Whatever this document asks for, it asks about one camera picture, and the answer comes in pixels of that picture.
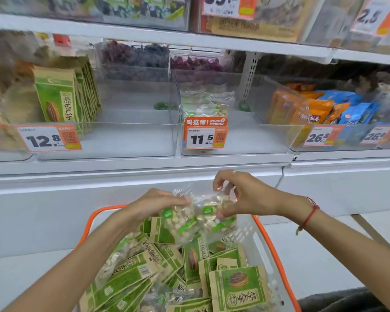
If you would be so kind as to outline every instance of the bracelet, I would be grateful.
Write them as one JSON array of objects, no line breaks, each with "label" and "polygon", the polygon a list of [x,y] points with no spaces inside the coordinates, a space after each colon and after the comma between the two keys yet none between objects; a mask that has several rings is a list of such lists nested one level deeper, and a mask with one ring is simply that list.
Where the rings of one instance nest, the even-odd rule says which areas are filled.
[{"label": "bracelet", "polygon": [[308,217],[306,218],[306,220],[303,222],[302,225],[298,226],[298,228],[296,229],[296,235],[299,235],[299,232],[303,230],[303,228],[305,227],[305,225],[307,225],[307,223],[309,222],[309,220],[311,220],[313,214],[318,210],[320,209],[319,206],[316,204],[316,202],[313,201],[313,199],[307,197],[307,199],[309,199],[311,201],[311,203],[314,205],[314,209],[312,210],[312,212],[308,215]]}]

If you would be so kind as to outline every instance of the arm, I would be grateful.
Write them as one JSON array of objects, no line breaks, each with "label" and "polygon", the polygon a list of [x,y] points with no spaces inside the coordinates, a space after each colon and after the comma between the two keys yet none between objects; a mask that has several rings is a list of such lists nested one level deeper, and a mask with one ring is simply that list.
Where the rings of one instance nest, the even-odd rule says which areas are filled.
[{"label": "arm", "polygon": [[[221,171],[214,180],[214,189],[222,187],[225,180],[235,186],[238,201],[220,217],[238,213],[281,215],[301,225],[312,212],[312,203],[306,197],[282,192],[249,173]],[[304,230],[390,309],[390,249],[321,210],[316,211]]]},{"label": "arm", "polygon": [[114,248],[146,217],[187,200],[151,189],[112,214],[67,257],[22,293],[3,312],[72,312]]}]

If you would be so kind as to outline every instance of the shopping basket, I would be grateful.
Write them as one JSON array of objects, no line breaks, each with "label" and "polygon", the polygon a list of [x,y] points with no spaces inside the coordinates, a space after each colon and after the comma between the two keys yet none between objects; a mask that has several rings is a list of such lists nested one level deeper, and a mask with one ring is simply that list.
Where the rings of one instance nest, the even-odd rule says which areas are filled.
[{"label": "shopping basket", "polygon": [[[88,219],[78,245],[111,214],[125,206],[104,207],[94,211]],[[276,249],[259,219],[255,215],[238,215],[237,223],[239,230],[234,235],[235,240],[242,244],[250,266],[265,266],[270,289],[280,299],[280,312],[302,312],[287,281]]]}]

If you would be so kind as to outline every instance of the dark fabric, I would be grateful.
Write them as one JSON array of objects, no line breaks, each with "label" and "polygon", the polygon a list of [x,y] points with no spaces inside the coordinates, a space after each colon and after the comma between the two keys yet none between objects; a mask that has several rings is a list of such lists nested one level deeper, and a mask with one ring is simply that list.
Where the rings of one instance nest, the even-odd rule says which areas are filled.
[{"label": "dark fabric", "polygon": [[302,312],[390,312],[367,288],[313,294],[299,305]]}]

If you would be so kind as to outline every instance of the hand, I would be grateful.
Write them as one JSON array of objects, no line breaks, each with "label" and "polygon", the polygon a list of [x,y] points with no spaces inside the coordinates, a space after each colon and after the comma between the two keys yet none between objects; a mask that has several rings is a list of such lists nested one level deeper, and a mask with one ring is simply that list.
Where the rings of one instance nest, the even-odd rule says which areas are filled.
[{"label": "hand", "polygon": [[118,212],[127,213],[128,218],[131,217],[137,224],[140,224],[147,217],[154,216],[163,209],[172,206],[184,206],[190,203],[191,201],[187,198],[179,198],[171,192],[151,188],[146,194],[127,207],[121,208]]},{"label": "hand", "polygon": [[225,181],[229,184],[226,189],[235,186],[237,202],[229,205],[218,214],[218,218],[226,218],[232,215],[283,215],[289,217],[289,207],[298,200],[307,200],[302,196],[296,196],[275,189],[246,172],[234,172],[224,170],[217,173],[213,189],[222,189]]}]

